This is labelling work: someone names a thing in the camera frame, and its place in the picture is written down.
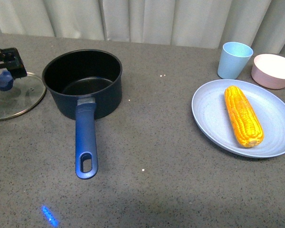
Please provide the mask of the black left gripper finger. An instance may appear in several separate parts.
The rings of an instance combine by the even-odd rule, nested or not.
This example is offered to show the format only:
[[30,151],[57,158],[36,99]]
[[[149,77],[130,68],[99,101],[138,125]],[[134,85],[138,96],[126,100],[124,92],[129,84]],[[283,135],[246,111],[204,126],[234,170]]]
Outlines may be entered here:
[[13,78],[27,76],[23,61],[15,47],[0,49],[0,69],[7,69]]

